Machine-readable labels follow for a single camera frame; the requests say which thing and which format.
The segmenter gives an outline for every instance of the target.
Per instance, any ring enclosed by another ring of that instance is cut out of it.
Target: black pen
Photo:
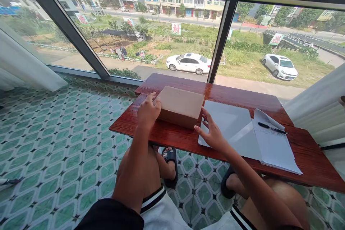
[[[274,130],[274,131],[276,131],[276,132],[283,133],[283,134],[287,135],[287,133],[286,133],[285,131],[282,131],[282,130],[280,130],[280,129],[270,127],[270,126],[268,126],[268,125],[266,125],[266,124],[263,124],[263,123],[261,123],[261,122],[258,122],[258,124],[259,124],[259,126],[261,126],[261,127],[263,127],[263,128],[272,129],[272,130]]]

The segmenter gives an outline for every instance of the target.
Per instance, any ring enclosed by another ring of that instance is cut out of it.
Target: car wheel
[[[175,71],[176,70],[175,65],[172,65],[172,64],[169,66],[169,68],[170,68],[171,71]]]
[[[202,74],[204,73],[204,71],[203,71],[202,69],[198,68],[198,69],[195,71],[195,73],[196,73],[197,75],[202,75]]]
[[[279,71],[278,71],[277,69],[273,71],[273,76],[274,76],[274,77],[277,77],[278,74],[279,74]]]

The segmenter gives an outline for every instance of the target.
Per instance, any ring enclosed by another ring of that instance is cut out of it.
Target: red wooden table
[[[204,94],[205,100],[247,108],[252,117],[254,116],[254,110],[259,108],[285,126],[286,132],[288,132],[287,138],[295,155],[296,163],[303,172],[303,175],[262,165],[257,160],[245,157],[244,159],[253,169],[266,175],[279,177],[285,181],[318,186],[336,192],[345,192],[345,182],[309,132],[304,129],[295,128],[277,97],[272,95],[154,73],[135,91],[139,95],[137,99],[109,129],[121,134],[133,136],[137,125],[138,107],[149,93],[157,92],[158,94],[165,86]],[[201,124],[201,115],[197,124],[199,126]],[[155,122],[149,140],[161,146],[171,146],[198,155],[226,161],[221,153],[212,148],[199,145],[198,134],[194,130],[182,128],[160,120]]]

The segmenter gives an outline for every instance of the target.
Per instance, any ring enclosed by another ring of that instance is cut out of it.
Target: black slipper
[[[175,171],[176,176],[174,180],[170,179],[164,179],[164,183],[168,188],[175,188],[176,183],[179,179],[179,174],[177,173],[177,160],[176,160],[176,149],[172,148],[171,150],[168,150],[167,155],[164,157],[164,160],[168,163],[169,161],[174,161],[175,163]]]
[[[220,189],[222,191],[223,196],[228,198],[228,199],[231,199],[236,194],[236,192],[234,190],[229,190],[226,187],[226,180],[233,173],[235,173],[235,171],[233,170],[233,168],[230,165],[229,169],[227,170],[226,174],[223,177],[222,183],[220,184]]]

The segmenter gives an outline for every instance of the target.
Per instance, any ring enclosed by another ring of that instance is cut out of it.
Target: tiled floor
[[[24,177],[0,191],[2,229],[73,229],[93,203],[112,194],[131,139],[108,128],[133,102],[133,90],[65,79],[70,84],[54,93],[21,88],[0,97],[0,176]],[[168,194],[192,228],[245,202],[221,195],[228,166],[178,150],[179,181]],[[345,195],[294,187],[312,229],[345,229]]]

